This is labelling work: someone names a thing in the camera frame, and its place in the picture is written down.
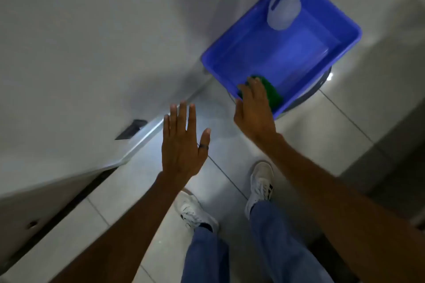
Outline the person's left hand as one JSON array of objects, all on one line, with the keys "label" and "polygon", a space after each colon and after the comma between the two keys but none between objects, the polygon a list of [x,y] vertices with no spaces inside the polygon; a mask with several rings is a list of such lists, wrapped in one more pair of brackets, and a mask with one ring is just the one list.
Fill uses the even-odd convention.
[{"label": "person's left hand", "polygon": [[170,105],[170,136],[162,141],[162,174],[183,188],[199,173],[205,161],[199,161],[197,115],[194,104],[187,103],[186,132],[178,132],[179,105]]}]

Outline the person's right hand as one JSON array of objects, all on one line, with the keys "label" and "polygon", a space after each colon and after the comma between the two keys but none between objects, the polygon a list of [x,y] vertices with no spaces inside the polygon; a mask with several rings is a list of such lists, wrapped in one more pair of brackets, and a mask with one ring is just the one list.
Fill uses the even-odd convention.
[{"label": "person's right hand", "polygon": [[260,147],[276,134],[265,90],[260,80],[250,77],[247,83],[239,85],[239,90],[242,93],[244,118],[234,122],[247,138]]}]

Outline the person's left forearm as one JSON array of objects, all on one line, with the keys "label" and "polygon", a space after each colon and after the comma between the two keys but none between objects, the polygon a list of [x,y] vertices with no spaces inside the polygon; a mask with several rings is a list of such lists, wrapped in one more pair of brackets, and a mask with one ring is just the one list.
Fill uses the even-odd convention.
[{"label": "person's left forearm", "polygon": [[160,172],[141,199],[50,283],[132,283],[165,215],[193,176]]}]

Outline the person's right forearm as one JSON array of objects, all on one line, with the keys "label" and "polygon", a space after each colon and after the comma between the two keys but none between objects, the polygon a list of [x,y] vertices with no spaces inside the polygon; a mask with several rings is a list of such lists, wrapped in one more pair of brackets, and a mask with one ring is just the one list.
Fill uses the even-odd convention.
[{"label": "person's right forearm", "polygon": [[425,283],[425,235],[295,151],[281,134],[255,136],[311,208],[323,233],[363,283]]}]

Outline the black door latch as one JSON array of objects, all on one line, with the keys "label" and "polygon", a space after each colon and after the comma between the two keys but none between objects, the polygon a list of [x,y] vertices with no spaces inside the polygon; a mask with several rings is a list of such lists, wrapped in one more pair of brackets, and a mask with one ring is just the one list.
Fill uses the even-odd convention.
[{"label": "black door latch", "polygon": [[147,125],[147,120],[134,119],[114,140],[129,140]]}]

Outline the green scrub sponge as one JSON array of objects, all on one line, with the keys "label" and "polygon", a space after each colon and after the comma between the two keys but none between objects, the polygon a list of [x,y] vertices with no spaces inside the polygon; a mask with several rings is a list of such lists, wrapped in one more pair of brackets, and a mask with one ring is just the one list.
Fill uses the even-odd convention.
[{"label": "green scrub sponge", "polygon": [[251,75],[250,78],[253,80],[260,80],[262,83],[271,112],[275,114],[279,111],[284,104],[284,98],[278,93],[276,87],[274,87],[264,76]]}]

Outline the white left sneaker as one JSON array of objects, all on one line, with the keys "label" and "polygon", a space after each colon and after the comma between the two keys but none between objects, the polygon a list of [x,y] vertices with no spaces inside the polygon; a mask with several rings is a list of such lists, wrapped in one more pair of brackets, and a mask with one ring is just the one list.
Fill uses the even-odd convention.
[{"label": "white left sneaker", "polygon": [[173,207],[189,229],[194,231],[196,228],[203,227],[212,233],[218,233],[218,221],[203,209],[195,195],[186,188],[179,192]]}]

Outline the white sneaker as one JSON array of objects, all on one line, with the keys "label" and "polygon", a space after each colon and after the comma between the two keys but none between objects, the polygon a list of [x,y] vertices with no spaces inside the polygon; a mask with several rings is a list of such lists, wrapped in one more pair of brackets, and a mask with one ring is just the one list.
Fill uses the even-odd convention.
[{"label": "white sneaker", "polygon": [[203,209],[195,195],[186,188],[179,192],[173,207],[189,229],[194,231],[196,228],[203,227],[212,233],[218,233],[218,221]]},{"label": "white sneaker", "polygon": [[250,175],[250,195],[245,206],[245,216],[250,219],[254,205],[260,201],[271,201],[274,171],[269,162],[256,162]]}]

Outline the white right sneaker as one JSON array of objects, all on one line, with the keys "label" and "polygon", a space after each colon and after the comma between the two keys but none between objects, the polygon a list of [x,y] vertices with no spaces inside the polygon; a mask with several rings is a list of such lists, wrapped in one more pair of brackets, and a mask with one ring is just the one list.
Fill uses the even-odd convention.
[{"label": "white right sneaker", "polygon": [[271,201],[274,171],[269,162],[256,162],[250,175],[250,195],[245,206],[245,216],[250,219],[254,205],[260,201]]}]

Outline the blue plastic tub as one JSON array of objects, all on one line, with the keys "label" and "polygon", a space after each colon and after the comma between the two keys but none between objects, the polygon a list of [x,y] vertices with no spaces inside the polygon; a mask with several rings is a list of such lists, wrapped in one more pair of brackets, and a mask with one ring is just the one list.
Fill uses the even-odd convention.
[{"label": "blue plastic tub", "polygon": [[201,56],[205,69],[239,97],[238,85],[251,75],[264,76],[284,104],[297,98],[362,37],[361,28],[330,0],[300,0],[301,11],[289,28],[274,30],[267,23],[271,0],[258,0]]}]

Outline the grey round stool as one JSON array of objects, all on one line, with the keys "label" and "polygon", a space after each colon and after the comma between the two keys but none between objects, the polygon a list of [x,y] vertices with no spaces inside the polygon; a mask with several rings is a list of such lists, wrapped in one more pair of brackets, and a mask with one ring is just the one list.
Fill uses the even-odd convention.
[{"label": "grey round stool", "polygon": [[[332,77],[332,66],[330,66],[327,71],[324,71],[323,75],[320,78],[316,79],[315,82],[310,83],[308,85],[308,87],[306,87],[304,89],[304,91],[302,93],[300,93],[297,98],[292,100],[287,107],[285,106],[285,110],[283,110],[279,115],[275,114],[277,112],[277,108],[272,109],[273,114],[274,114],[274,120],[280,119],[287,112],[291,111],[292,109],[295,109],[296,107],[298,107],[299,105],[304,103],[306,100],[311,98],[316,92],[318,92],[320,90],[320,88],[324,85],[324,83],[328,80],[328,78],[331,78],[331,77]],[[285,83],[286,82],[278,83],[278,85],[276,87],[276,92],[278,94],[280,94],[282,92],[283,93],[286,92],[284,90],[284,88],[286,87]],[[236,98],[233,97],[233,95],[230,92],[227,92],[227,93],[228,93],[229,97],[231,98],[231,100],[234,103],[236,103]]]}]

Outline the white partition door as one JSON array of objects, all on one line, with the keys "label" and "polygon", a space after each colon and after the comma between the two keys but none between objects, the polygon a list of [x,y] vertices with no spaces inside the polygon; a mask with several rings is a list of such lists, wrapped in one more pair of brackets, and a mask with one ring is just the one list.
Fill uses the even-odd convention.
[{"label": "white partition door", "polygon": [[256,1],[0,0],[0,272],[212,78],[202,53]]}]

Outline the blue jeans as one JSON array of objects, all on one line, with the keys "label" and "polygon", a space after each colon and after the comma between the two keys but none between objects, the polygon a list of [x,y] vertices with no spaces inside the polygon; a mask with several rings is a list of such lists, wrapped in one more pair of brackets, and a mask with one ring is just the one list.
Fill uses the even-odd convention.
[{"label": "blue jeans", "polygon": [[[273,283],[334,283],[316,257],[287,227],[279,209],[260,201],[250,214],[250,228]],[[228,245],[199,227],[188,247],[181,283],[230,283]]]}]

